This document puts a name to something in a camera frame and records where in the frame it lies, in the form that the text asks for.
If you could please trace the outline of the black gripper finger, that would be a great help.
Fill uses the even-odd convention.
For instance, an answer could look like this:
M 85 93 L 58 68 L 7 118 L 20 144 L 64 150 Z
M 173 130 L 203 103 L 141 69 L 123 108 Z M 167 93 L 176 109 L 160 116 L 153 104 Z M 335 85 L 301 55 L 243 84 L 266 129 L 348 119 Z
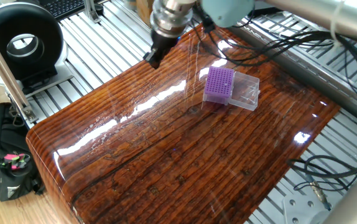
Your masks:
M 143 56 L 143 59 L 149 63 L 150 65 L 152 65 L 154 63 L 154 54 L 155 54 L 155 51 L 154 50 L 151 50 L 150 52 L 147 52 L 144 56 Z
M 153 67 L 154 69 L 158 69 L 164 57 L 165 54 L 153 54 L 151 56 L 151 67 Z

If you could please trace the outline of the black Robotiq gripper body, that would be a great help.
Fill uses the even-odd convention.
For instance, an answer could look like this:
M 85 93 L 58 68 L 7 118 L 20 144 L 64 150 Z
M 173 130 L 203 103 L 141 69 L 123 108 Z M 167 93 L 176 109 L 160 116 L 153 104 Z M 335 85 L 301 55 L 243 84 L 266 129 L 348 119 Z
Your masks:
M 178 37 L 165 37 L 155 30 L 151 30 L 151 39 L 153 41 L 151 50 L 161 55 L 167 55 L 179 41 Z

